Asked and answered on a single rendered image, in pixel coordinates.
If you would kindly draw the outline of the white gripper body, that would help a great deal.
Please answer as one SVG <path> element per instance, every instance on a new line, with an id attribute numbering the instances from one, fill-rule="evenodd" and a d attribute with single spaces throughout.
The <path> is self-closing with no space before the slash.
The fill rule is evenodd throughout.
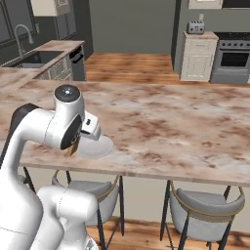
<path id="1" fill-rule="evenodd" d="M 90 140 L 97 141 L 101 135 L 100 126 L 83 126 L 81 128 L 81 136 Z"/>

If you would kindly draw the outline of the white round plate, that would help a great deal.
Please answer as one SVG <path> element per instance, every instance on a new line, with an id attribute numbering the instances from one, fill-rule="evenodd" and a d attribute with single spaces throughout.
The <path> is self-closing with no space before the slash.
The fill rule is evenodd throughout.
<path id="1" fill-rule="evenodd" d="M 82 137 L 77 152 L 88 159 L 98 159 L 108 155 L 113 149 L 113 142 L 109 137 L 100 136 L 97 141 Z"/>

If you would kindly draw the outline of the silver toaster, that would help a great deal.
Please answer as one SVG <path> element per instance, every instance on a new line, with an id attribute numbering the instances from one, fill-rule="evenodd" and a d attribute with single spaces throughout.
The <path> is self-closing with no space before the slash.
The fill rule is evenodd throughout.
<path id="1" fill-rule="evenodd" d="M 201 35 L 204 33 L 205 23 L 203 21 L 189 21 L 187 23 L 187 34 Z"/>

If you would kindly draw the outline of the brown wooden object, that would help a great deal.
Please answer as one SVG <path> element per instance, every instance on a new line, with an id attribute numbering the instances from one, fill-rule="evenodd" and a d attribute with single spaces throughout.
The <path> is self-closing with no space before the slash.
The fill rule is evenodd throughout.
<path id="1" fill-rule="evenodd" d="M 71 147 L 66 151 L 67 156 L 71 156 L 78 149 L 79 141 L 76 141 Z"/>

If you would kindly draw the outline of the grey stool with gold trim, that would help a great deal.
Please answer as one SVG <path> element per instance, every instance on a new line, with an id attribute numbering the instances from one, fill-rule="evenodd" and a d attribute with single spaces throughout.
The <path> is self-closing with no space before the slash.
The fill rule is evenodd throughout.
<path id="1" fill-rule="evenodd" d="M 34 185 L 33 185 L 33 182 L 32 182 L 32 180 L 31 180 L 31 177 L 30 177 L 30 175 L 29 175 L 29 172 L 28 172 L 27 168 L 26 168 L 26 167 L 23 167 L 23 171 L 24 171 L 24 173 L 25 173 L 24 183 L 25 183 L 25 184 L 28 184 L 28 186 L 30 187 L 30 189 L 31 189 L 33 192 L 36 193 L 35 188 L 34 188 Z"/>
<path id="2" fill-rule="evenodd" d="M 175 188 L 168 180 L 163 203 L 160 238 L 167 231 L 171 250 L 174 245 L 167 226 L 167 210 L 170 210 L 174 228 L 181 234 L 178 250 L 184 250 L 188 238 L 203 241 L 212 250 L 212 243 L 225 250 L 235 216 L 245 205 L 245 195 L 239 187 L 239 196 L 227 203 L 230 186 L 223 194 L 183 190 Z"/>
<path id="3" fill-rule="evenodd" d="M 72 223 L 65 218 L 60 218 L 64 228 L 64 237 L 58 250 L 107 250 L 117 230 L 121 227 L 124 234 L 124 198 L 123 179 L 117 176 L 111 182 L 73 181 L 69 172 L 66 172 L 68 187 L 92 193 L 99 202 L 98 210 L 91 219 Z M 120 216 L 118 217 L 108 241 L 104 240 L 103 224 L 110 220 L 116 203 L 119 203 Z M 99 231 L 100 245 L 88 234 L 87 227 L 97 227 Z"/>

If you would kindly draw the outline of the black dishwasher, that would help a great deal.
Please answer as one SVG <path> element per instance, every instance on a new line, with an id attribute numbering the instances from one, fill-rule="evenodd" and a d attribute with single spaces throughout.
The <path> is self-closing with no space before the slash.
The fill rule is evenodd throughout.
<path id="1" fill-rule="evenodd" d="M 85 81 L 85 59 L 83 46 L 79 46 L 69 54 L 71 62 L 72 77 L 74 81 Z"/>

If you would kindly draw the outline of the grey base cupboards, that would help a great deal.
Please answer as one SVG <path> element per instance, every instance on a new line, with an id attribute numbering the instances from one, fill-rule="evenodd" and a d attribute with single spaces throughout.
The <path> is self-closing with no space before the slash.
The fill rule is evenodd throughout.
<path id="1" fill-rule="evenodd" d="M 42 71 L 38 76 L 38 80 L 71 80 L 72 79 L 72 68 L 69 55 L 64 56 L 58 62 L 50 66 L 46 66 L 46 69 Z"/>

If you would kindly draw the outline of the dark sink basin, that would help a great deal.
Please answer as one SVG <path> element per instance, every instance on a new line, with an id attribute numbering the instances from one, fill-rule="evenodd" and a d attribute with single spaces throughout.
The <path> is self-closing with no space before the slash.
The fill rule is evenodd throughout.
<path id="1" fill-rule="evenodd" d="M 40 68 L 60 55 L 62 51 L 37 51 L 26 55 L 23 59 L 4 64 L 4 67 Z"/>

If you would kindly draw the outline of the silver curved tap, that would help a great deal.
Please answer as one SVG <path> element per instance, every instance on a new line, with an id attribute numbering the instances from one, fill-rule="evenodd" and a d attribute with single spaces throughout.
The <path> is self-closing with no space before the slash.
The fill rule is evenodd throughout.
<path id="1" fill-rule="evenodd" d="M 34 41 L 33 41 L 31 32 L 30 32 L 29 28 L 26 25 L 24 25 L 24 24 L 18 24 L 15 27 L 14 34 L 15 34 L 15 38 L 17 40 L 17 45 L 18 45 L 18 50 L 19 50 L 19 56 L 20 56 L 20 59 L 23 59 L 23 49 L 22 49 L 22 46 L 21 46 L 21 35 L 19 34 L 19 31 L 21 29 L 24 29 L 26 31 L 27 38 L 28 38 L 28 43 L 29 44 L 33 44 Z"/>

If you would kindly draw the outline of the cream base cabinet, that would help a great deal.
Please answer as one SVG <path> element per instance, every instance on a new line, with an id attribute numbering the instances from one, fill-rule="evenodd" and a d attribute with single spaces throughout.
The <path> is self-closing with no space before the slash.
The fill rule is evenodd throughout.
<path id="1" fill-rule="evenodd" d="M 182 81 L 208 82 L 219 40 L 218 36 L 212 31 L 205 31 L 201 35 L 184 32 L 184 37 L 180 79 Z"/>

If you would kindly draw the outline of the cream extractor hood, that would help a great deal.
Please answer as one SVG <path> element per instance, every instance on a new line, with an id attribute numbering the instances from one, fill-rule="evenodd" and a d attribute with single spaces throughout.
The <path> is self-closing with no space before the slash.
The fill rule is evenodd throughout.
<path id="1" fill-rule="evenodd" d="M 58 17 L 70 12 L 69 0 L 30 0 L 35 17 Z"/>

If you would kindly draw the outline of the steel oven with hob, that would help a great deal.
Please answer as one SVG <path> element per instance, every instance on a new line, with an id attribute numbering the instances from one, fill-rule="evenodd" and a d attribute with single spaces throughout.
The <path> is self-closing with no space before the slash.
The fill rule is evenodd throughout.
<path id="1" fill-rule="evenodd" d="M 250 76 L 250 32 L 216 32 L 219 37 L 211 71 L 212 84 L 247 84 Z"/>

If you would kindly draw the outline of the black microwave oven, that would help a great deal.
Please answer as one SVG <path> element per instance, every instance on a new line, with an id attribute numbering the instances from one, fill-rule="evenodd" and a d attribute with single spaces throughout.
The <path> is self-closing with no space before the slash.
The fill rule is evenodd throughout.
<path id="1" fill-rule="evenodd" d="M 224 0 L 223 7 L 228 9 L 250 9 L 250 0 Z"/>

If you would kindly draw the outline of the dark grey wall cabinets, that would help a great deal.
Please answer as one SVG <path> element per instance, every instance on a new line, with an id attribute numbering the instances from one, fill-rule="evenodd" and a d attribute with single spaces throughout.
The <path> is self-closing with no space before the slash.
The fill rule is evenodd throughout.
<path id="1" fill-rule="evenodd" d="M 58 17 L 35 17 L 30 0 L 0 0 L 0 46 L 16 40 L 14 30 L 18 24 L 26 25 L 33 36 L 67 39 L 77 33 L 73 0 L 69 0 L 70 12 Z M 40 34 L 35 24 L 39 23 Z"/>

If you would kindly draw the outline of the cream wall cabinet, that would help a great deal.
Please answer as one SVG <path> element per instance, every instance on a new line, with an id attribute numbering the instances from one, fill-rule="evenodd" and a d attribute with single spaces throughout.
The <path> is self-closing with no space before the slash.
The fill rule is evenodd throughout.
<path id="1" fill-rule="evenodd" d="M 189 0 L 188 7 L 190 9 L 221 9 L 223 5 L 223 0 Z"/>

